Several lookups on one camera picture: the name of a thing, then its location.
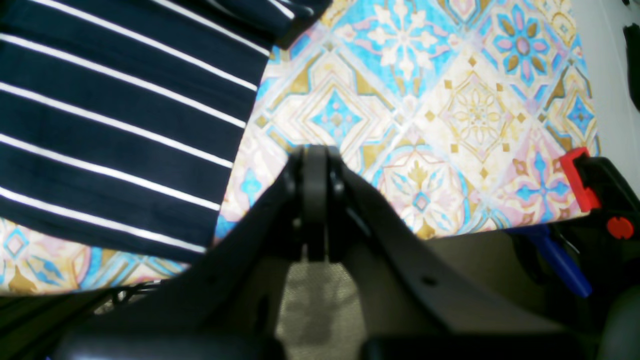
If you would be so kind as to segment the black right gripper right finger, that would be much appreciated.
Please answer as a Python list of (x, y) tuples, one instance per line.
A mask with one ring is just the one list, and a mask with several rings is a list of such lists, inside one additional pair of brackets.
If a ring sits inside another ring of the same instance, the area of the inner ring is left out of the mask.
[(363, 360), (589, 360), (566, 327), (473, 283), (327, 150), (327, 252), (354, 279)]

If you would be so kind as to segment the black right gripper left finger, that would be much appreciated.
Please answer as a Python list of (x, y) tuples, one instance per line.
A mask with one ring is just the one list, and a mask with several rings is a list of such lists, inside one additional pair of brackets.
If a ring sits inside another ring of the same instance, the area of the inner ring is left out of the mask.
[(71, 331), (55, 360), (285, 360), (291, 264), (326, 258), (329, 149), (300, 146), (221, 244), (149, 295)]

